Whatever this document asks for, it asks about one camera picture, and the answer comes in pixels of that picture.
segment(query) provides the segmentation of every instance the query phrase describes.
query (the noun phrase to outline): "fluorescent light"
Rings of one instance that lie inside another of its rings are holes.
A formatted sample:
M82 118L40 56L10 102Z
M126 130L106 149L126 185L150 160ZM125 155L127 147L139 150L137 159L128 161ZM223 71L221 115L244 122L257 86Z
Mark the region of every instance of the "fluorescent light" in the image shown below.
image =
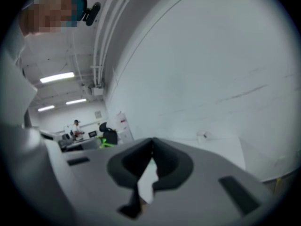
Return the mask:
M40 108L38 109L38 111L46 111L46 110L51 110L53 109L55 106L54 105L50 105L50 106L47 106L47 107L43 107L43 108Z
M87 99L68 101L68 102L66 102L66 105L76 104L76 103L85 102L85 101L87 101Z
M61 74L48 76L48 77L40 79L40 81L44 84L44 83L48 83L51 81L57 81L57 80L62 80L62 79L67 79L67 78L72 78L72 77L74 77L74 73L68 72L68 73L61 73Z

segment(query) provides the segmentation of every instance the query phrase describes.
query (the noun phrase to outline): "person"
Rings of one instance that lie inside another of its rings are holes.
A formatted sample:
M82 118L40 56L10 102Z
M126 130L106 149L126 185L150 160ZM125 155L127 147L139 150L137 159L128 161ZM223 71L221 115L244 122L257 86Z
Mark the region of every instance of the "person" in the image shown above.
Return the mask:
M74 121L74 124L73 124L73 127L72 127L72 132L75 136L75 139L77 141L79 140L82 140L83 139L83 135L85 134L79 127L79 121L78 120L75 120Z
M22 74L20 54L25 37L59 32L76 26L87 9L87 0L34 0L11 24L0 48L0 123L21 126L37 89Z

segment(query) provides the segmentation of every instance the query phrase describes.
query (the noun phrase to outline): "sign on wall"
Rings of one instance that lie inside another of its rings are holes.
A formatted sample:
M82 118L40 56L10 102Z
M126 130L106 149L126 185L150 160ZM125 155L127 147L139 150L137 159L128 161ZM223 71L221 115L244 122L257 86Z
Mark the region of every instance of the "sign on wall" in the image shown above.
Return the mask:
M102 114L100 111L95 111L95 118L100 119L102 117Z

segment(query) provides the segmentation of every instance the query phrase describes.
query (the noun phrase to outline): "wall scratch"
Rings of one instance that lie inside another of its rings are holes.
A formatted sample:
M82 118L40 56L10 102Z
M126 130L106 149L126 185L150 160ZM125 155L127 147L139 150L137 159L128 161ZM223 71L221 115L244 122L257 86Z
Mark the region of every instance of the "wall scratch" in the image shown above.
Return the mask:
M260 89L262 89L262 88L264 88L264 87L267 87L267 86L269 86L269 85L268 85L268 84L267 84L267 85L261 85L261 86L259 86L259 87L256 87L256 88L254 88L254 89L252 89L252 90L249 90L249 91L246 91L246 92L244 92L244 93L241 93L241 94L238 94L238 95L235 95L235 96L231 96L231 97L229 97L229 98L225 98L225 99L218 100L218 101L215 102L215 104L219 104L219 103L224 102L224 101L228 101L228 100L232 100L232 99L237 99L237 98L240 98L240 97L249 95L249 94L251 94L251 93L253 93L253 92L255 92L255 91L258 91L258 90L260 90Z
M265 70L265 69L266 69L266 66L264 66L264 67L259 67L259 68L250 70L250 71L248 72L248 75L247 75L247 76L235 78L233 81L238 81L238 80L244 80L244 79L247 79L247 78L249 78L249 77L255 76L256 74L258 74L259 72L261 72L261 71L263 71L263 70Z
M286 75L286 76L283 76L283 78L285 79L285 78L293 77L293 76L296 76L296 75L298 75L298 74L299 74L299 73L288 74L288 75Z
M165 115L170 115L173 113L179 113L179 112L184 112L185 110L177 110L177 111L173 111L173 112L168 112L168 113L164 113L164 114L160 114L159 116L165 116Z
M229 111L228 113L229 114L234 114L234 113L239 113L239 112L245 112L247 111L248 109L242 109L242 110L236 110L236 111Z
M201 117L201 118L195 118L195 119L188 119L188 120L183 120L183 122L191 122L191 121L203 121L206 119L211 118L210 116L206 116L206 117Z

